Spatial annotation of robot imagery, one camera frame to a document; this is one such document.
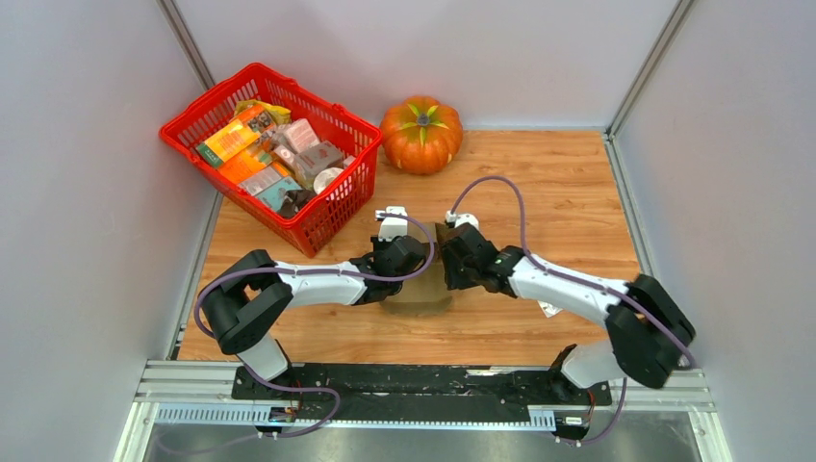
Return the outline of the brown cardboard box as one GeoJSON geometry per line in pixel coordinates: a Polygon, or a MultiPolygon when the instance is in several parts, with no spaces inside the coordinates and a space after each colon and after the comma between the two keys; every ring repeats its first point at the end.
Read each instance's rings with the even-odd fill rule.
{"type": "Polygon", "coordinates": [[[424,226],[432,236],[435,255],[430,266],[419,276],[406,280],[398,294],[380,302],[380,306],[394,316],[437,316],[451,305],[453,297],[447,289],[445,267],[439,243],[441,222],[426,222],[424,226]]]}

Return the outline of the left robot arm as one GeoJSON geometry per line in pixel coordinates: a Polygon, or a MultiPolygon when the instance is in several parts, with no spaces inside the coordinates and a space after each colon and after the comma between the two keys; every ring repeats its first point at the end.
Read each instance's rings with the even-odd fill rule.
{"type": "Polygon", "coordinates": [[[269,331],[290,308],[365,305],[396,295],[402,282],[429,266],[432,255],[412,237],[397,237],[361,257],[334,265],[273,260],[263,249],[245,254],[199,294],[194,316],[224,355],[237,356],[257,386],[280,399],[293,389],[290,360],[269,331]]]}

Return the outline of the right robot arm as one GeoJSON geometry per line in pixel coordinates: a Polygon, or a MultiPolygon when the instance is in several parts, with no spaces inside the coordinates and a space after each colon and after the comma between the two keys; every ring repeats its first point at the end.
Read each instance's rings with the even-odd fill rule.
{"type": "Polygon", "coordinates": [[[608,338],[565,347],[551,365],[548,388],[571,403],[598,383],[628,377],[661,389],[696,337],[693,324],[660,282],[592,276],[554,265],[523,248],[497,249],[470,223],[447,224],[440,239],[450,290],[489,293],[552,304],[604,328],[608,338]]]}

